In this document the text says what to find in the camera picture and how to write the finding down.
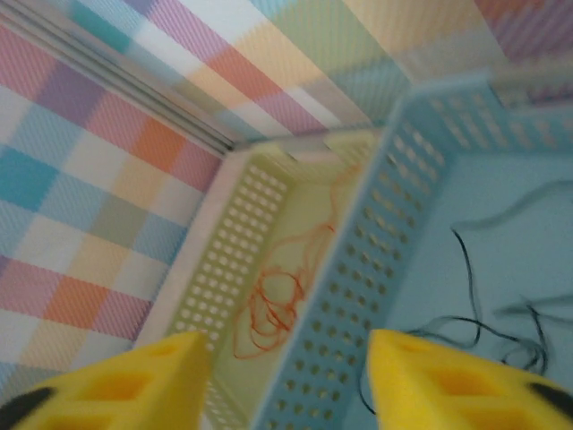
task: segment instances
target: plaid wall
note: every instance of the plaid wall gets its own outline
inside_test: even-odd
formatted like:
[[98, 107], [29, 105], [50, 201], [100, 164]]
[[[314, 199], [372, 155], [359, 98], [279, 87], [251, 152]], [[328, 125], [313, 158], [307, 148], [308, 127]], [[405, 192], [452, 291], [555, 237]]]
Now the plaid wall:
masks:
[[0, 23], [0, 401], [132, 345], [219, 162]]
[[249, 140], [378, 124], [411, 81], [573, 47], [570, 0], [46, 1]]

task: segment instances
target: pale yellow basket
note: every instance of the pale yellow basket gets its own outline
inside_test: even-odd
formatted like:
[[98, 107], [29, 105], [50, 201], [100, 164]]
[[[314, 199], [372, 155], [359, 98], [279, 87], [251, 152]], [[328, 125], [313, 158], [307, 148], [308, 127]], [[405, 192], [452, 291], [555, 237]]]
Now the pale yellow basket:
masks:
[[[276, 241], [300, 235], [329, 217], [333, 182], [351, 167], [363, 167], [375, 135], [335, 134], [325, 139], [330, 151], [304, 159], [294, 159], [277, 144], [262, 144], [246, 161], [167, 329], [167, 334], [200, 330], [209, 336], [214, 361], [206, 413], [214, 428], [248, 426], [283, 349], [251, 359], [234, 356], [235, 316], [252, 291], [261, 260]], [[351, 176], [337, 188], [338, 224], [360, 177]], [[267, 264], [294, 269], [301, 252], [300, 245], [285, 246]], [[277, 298], [287, 291], [282, 280], [287, 281], [275, 279], [271, 286]], [[304, 301], [297, 307], [299, 315], [303, 311]]]

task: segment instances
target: pastel checkered surface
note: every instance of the pastel checkered surface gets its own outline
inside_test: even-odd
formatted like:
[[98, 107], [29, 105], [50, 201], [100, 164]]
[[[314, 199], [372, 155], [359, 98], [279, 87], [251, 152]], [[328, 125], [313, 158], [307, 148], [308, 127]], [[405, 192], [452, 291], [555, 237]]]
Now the pastel checkered surface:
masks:
[[3, 26], [0, 58], [2, 401], [131, 347], [220, 159]]
[[50, 0], [247, 140], [385, 121], [410, 82], [573, 47], [569, 0]]

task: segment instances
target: black cable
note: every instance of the black cable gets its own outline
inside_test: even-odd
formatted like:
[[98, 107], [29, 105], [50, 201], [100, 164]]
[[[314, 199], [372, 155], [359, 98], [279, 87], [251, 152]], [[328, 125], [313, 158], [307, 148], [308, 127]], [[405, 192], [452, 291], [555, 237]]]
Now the black cable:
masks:
[[[472, 264], [469, 259], [469, 255], [467, 252], [466, 244], [464, 243], [459, 231], [461, 230], [481, 230], [487, 228], [496, 228], [501, 224], [504, 224], [506, 221], [515, 218], [519, 213], [523, 212], [527, 208], [533, 206], [536, 202], [542, 200], [546, 195], [549, 195], [554, 192], [560, 192], [563, 190], [571, 190], [573, 189], [573, 181], [571, 180], [559, 180], [559, 181], [552, 181], [547, 184], [543, 184], [534, 190], [526, 193], [523, 195], [519, 200], [514, 202], [511, 206], [509, 206], [506, 210], [490, 216], [485, 219], [479, 220], [472, 220], [472, 221], [462, 221], [453, 224], [450, 229], [456, 239], [459, 242], [461, 247], [462, 253], [464, 255], [464, 261], [466, 263], [466, 271], [467, 271], [467, 284], [468, 284], [468, 291], [469, 291], [469, 300], [470, 305], [472, 308], [472, 316], [473, 318], [468, 318], [465, 316], [459, 315], [443, 315], [436, 317], [426, 323], [424, 326], [406, 331], [408, 334], [412, 334], [418, 337], [423, 338], [432, 338], [436, 340], [441, 340], [444, 343], [450, 344], [451, 346], [460, 348], [460, 349], [470, 349], [474, 348], [480, 341], [482, 336], [482, 330], [486, 330], [489, 333], [497, 336], [500, 339], [509, 340], [517, 344], [517, 347], [512, 349], [510, 352], [506, 353], [501, 359], [501, 363], [507, 365], [509, 358], [520, 351], [525, 351], [529, 355], [529, 360], [524, 365], [523, 369], [527, 371], [535, 371], [536, 373], [543, 375], [547, 371], [547, 367], [549, 364], [549, 347], [547, 343], [546, 336], [543, 332], [542, 325], [540, 323], [540, 317], [543, 318], [552, 318], [550, 315], [546, 314], [539, 314], [530, 304], [526, 303], [526, 307], [529, 310], [529, 313], [532, 316], [532, 319], [535, 323], [535, 329], [537, 331], [537, 336], [539, 337], [539, 342], [534, 340], [529, 340], [526, 338], [518, 338], [516, 336], [509, 335], [507, 333], [502, 333], [493, 329], [491, 326], [482, 322], [482, 309], [481, 305], [478, 300], [478, 296], [475, 291], [475, 281], [474, 281], [474, 272], [472, 270]], [[462, 341], [462, 340], [454, 340], [448, 336], [445, 336], [437, 331], [431, 331], [430, 329], [432, 326], [436, 325], [436, 329], [439, 329], [446, 325], [447, 323], [452, 322], [463, 322], [463, 323], [471, 323], [475, 325], [475, 336], [473, 339], [469, 341]], [[362, 373], [364, 366], [359, 374], [358, 377], [358, 393], [360, 396], [360, 400], [363, 405], [373, 414], [376, 415], [375, 410], [368, 405], [366, 399], [364, 398], [362, 392], [362, 385], [360, 381], [362, 379]]]
[[368, 402], [366, 401], [366, 398], [364, 397], [364, 393], [362, 392], [362, 384], [360, 382], [362, 381], [362, 375], [364, 373], [365, 367], [366, 367], [366, 360], [364, 360], [362, 368], [361, 368], [360, 372], [358, 372], [358, 377], [356, 378], [356, 380], [358, 381], [358, 387], [357, 387], [358, 388], [358, 395], [360, 396], [360, 401], [362, 402], [364, 407], [367, 408], [371, 414], [376, 415], [376, 411], [374, 410], [374, 408], [372, 406], [370, 406], [368, 404]]
[[[466, 244], [464, 243], [461, 235], [453, 227], [451, 228], [451, 231], [459, 242], [459, 245], [462, 249], [462, 253], [464, 255], [464, 260], [466, 262], [467, 280], [468, 280], [467, 284], [468, 284], [469, 299], [470, 299], [470, 305], [472, 307], [473, 318], [468, 318], [459, 315], [443, 315], [430, 320], [430, 322], [426, 323], [423, 327], [419, 329], [410, 330], [407, 331], [406, 333], [421, 338], [441, 340], [442, 342], [456, 348], [470, 349], [477, 346], [482, 336], [482, 330], [486, 330], [500, 339], [509, 340], [511, 342], [517, 343], [517, 348], [514, 348], [504, 357], [502, 357], [500, 360], [501, 363], [507, 364], [512, 354], [515, 354], [520, 351], [525, 351], [529, 359], [526, 365], [523, 367], [524, 370], [531, 370], [534, 369], [536, 366], [539, 366], [537, 373], [544, 374], [544, 372], [547, 370], [547, 347], [543, 329], [541, 328], [541, 324], [539, 323], [539, 314], [536, 313], [536, 311], [532, 306], [528, 307], [531, 315], [533, 316], [535, 327], [537, 329], [537, 333], [539, 335], [541, 343], [535, 342], [533, 340], [521, 339], [516, 336], [503, 333], [485, 324], [482, 321], [482, 310], [479, 305], [477, 295], [475, 293], [474, 273], [472, 270], [472, 264], [469, 260], [469, 254], [467, 252]], [[437, 332], [437, 330], [442, 328], [444, 325], [452, 322], [463, 322], [463, 323], [473, 324], [476, 328], [474, 338], [470, 341], [464, 342], [461, 340], [454, 340], [451, 337], [445, 336]]]

